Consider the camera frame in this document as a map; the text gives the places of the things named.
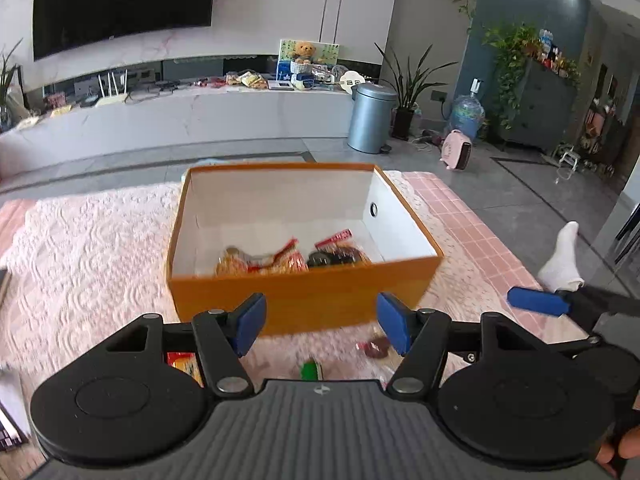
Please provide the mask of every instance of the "metal rivet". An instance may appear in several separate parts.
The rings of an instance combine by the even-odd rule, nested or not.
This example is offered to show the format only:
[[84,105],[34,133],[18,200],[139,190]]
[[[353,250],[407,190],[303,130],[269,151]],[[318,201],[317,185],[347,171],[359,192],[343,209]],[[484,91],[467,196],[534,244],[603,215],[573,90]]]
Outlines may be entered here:
[[396,379],[391,386],[396,392],[404,395],[416,394],[424,388],[423,382],[415,377],[401,377]]
[[216,387],[224,394],[240,394],[249,386],[242,377],[225,377],[218,381]]

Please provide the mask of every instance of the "white sock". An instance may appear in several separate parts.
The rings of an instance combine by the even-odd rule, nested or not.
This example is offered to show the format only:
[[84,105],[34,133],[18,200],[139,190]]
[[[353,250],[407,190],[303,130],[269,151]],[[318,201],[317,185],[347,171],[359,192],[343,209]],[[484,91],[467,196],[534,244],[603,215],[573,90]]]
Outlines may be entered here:
[[558,233],[556,250],[538,273],[538,281],[551,292],[570,290],[575,292],[584,285],[575,266],[575,239],[578,237],[578,222],[569,222]]

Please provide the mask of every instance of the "snack package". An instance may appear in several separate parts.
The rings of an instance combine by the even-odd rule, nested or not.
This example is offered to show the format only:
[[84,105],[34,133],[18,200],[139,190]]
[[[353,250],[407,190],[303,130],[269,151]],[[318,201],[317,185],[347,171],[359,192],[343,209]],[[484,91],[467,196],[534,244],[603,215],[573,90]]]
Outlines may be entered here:
[[200,386],[204,387],[195,354],[191,352],[167,352],[166,363],[169,366],[178,368],[181,372],[190,375]]
[[216,266],[217,276],[236,276],[258,272],[260,274],[285,274],[307,270],[305,259],[297,248],[298,240],[292,238],[275,254],[252,256],[237,247],[228,247]]
[[226,85],[226,78],[224,77],[210,77],[209,78],[209,86],[213,88],[221,88]]
[[256,88],[261,90],[266,90],[269,88],[267,81],[257,72],[252,72],[251,70],[243,73],[240,76],[240,81],[247,88]]
[[300,367],[300,379],[322,381],[322,365],[315,359],[309,359]]
[[370,264],[364,251],[353,241],[351,231],[345,229],[316,244],[316,250],[309,255],[309,267],[324,267],[344,264]]
[[240,81],[240,76],[238,72],[227,72],[226,73],[226,84],[233,85],[241,85],[242,81]]
[[377,336],[369,341],[361,341],[356,343],[356,348],[364,355],[371,359],[384,359],[389,355],[391,343],[386,336]]

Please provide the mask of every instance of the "orange box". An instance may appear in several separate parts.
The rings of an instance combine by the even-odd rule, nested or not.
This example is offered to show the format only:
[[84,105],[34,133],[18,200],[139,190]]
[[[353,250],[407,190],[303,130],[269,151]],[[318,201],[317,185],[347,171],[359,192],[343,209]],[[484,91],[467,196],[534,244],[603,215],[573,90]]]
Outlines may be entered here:
[[[215,276],[224,249],[277,252],[290,238],[306,258],[343,229],[372,263],[295,274]],[[417,306],[442,250],[372,164],[238,164],[191,168],[182,188],[166,276],[180,320],[267,297],[263,335],[312,332],[376,319],[376,296]]]

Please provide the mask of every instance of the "hand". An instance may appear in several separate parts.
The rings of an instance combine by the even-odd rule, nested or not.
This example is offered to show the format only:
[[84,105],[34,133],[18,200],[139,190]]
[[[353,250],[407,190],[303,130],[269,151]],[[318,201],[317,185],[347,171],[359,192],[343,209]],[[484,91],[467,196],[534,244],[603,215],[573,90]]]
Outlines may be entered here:
[[[626,459],[640,456],[640,426],[633,428],[624,437],[622,437],[620,445],[618,446],[618,454],[622,458]],[[615,450],[613,449],[613,446],[609,442],[605,442],[600,448],[600,452],[596,457],[596,462],[603,466],[603,468],[613,476],[617,476],[616,472],[613,471],[613,468],[609,464],[614,455]]]

